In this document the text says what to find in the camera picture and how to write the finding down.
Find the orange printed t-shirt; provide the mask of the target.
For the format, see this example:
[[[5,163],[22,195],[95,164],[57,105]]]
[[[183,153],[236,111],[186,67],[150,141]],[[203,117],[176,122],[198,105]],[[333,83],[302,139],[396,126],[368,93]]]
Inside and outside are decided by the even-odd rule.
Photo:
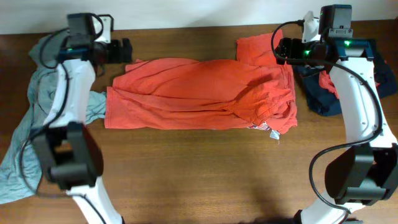
[[[271,47],[281,31],[240,38],[236,58],[137,60],[107,88],[108,129],[273,130],[298,124],[294,75]]]

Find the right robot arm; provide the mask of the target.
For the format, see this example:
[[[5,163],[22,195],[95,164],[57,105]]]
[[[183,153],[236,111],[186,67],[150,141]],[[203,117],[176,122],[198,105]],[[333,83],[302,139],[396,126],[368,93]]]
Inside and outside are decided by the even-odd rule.
[[[348,223],[353,212],[389,199],[397,188],[397,139],[377,93],[371,44],[353,37],[351,16],[350,5],[323,6],[319,18],[308,12],[297,21],[301,39],[271,46],[280,65],[323,67],[329,73],[345,124],[343,153],[326,167],[325,191],[295,214],[294,223]]]

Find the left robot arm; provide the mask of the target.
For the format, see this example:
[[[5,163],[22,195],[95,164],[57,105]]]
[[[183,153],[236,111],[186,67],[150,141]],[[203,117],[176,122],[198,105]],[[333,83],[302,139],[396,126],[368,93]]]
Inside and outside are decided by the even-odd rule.
[[[66,36],[52,66],[58,81],[52,107],[28,141],[45,178],[76,202],[88,223],[124,223],[104,186],[103,156],[85,121],[96,68],[130,62],[132,46],[128,39],[112,40],[114,19],[109,14],[69,14],[67,23],[54,32]]]

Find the red folded garment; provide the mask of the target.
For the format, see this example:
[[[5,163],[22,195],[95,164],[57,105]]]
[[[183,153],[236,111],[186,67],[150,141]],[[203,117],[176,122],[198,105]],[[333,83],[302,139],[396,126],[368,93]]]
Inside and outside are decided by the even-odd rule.
[[[331,80],[330,74],[326,71],[322,71],[319,74],[319,86],[323,89],[328,90],[330,93],[334,94],[339,100],[338,90],[336,89],[334,83]]]

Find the navy folded garment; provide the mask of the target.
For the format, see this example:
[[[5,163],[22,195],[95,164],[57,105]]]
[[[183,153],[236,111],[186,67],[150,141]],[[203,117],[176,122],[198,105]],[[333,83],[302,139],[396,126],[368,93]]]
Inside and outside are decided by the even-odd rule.
[[[374,54],[374,81],[380,98],[397,93],[397,82],[394,72],[383,59],[375,42],[371,43]],[[321,116],[341,114],[340,101],[328,90],[319,86],[319,74],[323,69],[293,66],[295,78],[305,92],[308,108]]]

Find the grey t-shirt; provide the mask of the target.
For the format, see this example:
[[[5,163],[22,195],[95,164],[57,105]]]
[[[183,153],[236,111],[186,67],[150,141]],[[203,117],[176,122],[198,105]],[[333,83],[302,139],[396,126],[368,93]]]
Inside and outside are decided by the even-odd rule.
[[[59,49],[66,35],[66,31],[58,34],[45,46],[43,59],[47,65],[54,64],[53,54]],[[1,162],[1,204],[15,202],[34,194],[22,183],[21,171],[18,168],[19,154],[30,130],[41,127],[44,119],[47,117],[57,88],[56,71],[45,68],[39,61],[40,47],[49,37],[50,35],[41,38],[38,44],[33,46],[29,52],[29,56],[36,63],[37,68],[32,74],[29,86],[27,87],[29,109],[18,127],[14,130],[11,143]],[[103,119],[105,117],[105,106],[106,93],[90,91],[85,123],[90,124],[96,119]],[[22,165],[25,178],[29,185],[37,189],[42,178],[42,171],[31,144],[28,144],[24,149]]]

